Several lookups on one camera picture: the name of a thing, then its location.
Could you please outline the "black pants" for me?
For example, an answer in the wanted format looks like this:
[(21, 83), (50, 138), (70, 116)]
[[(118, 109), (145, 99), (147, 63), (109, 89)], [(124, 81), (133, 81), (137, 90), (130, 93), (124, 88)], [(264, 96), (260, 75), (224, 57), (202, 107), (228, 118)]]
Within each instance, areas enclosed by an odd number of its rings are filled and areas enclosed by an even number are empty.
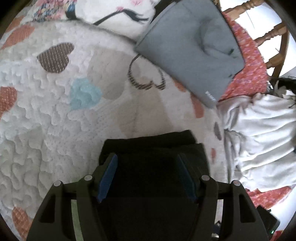
[(99, 214), (107, 240), (190, 240), (196, 225), (199, 181), (208, 174), (203, 145), (192, 132), (108, 139), (99, 163), (115, 160), (104, 180)]

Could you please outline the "white crumpled garment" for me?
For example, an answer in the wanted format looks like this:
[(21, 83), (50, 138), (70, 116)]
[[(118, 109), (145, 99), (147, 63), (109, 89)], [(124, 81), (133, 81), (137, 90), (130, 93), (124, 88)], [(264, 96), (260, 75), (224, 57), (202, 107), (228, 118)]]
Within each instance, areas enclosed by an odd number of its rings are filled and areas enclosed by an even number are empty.
[(217, 111), (229, 181), (261, 192), (295, 185), (295, 95), (237, 96)]

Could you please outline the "heart patterned white quilt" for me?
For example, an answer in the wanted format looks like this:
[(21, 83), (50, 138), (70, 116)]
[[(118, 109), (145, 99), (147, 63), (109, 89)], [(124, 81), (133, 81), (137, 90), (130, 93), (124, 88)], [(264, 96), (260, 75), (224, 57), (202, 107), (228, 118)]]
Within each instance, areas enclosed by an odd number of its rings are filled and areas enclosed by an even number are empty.
[(133, 50), (78, 21), (23, 23), (1, 38), (1, 215), (18, 240), (54, 181), (90, 174), (108, 138), (191, 130), (226, 182), (215, 109)]

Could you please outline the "wooden chair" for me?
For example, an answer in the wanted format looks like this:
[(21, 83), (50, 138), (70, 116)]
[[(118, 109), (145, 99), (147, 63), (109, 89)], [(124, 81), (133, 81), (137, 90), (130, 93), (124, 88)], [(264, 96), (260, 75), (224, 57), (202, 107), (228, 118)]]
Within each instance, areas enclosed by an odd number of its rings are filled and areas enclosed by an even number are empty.
[(284, 20), (267, 1), (214, 1), (231, 20), (256, 42), (267, 73), (276, 78), (286, 72), (287, 51), (292, 37)]

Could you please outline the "grey fabric laptop bag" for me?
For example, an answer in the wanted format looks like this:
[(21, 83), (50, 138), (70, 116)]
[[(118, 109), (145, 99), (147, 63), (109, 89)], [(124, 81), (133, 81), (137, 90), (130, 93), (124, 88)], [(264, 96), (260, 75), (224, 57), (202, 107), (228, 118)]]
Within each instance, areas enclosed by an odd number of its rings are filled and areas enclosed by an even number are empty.
[(238, 42), (212, 1), (160, 1), (135, 51), (213, 108), (245, 65)]

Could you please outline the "floral lady print pillow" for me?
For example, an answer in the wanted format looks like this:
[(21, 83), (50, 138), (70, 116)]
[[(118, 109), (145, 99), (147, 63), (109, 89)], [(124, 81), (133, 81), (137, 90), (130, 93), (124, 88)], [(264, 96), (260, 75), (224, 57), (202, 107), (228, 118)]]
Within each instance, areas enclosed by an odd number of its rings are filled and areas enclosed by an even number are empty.
[(151, 0), (36, 1), (27, 17), (37, 22), (80, 20), (137, 40), (152, 21), (158, 3)]

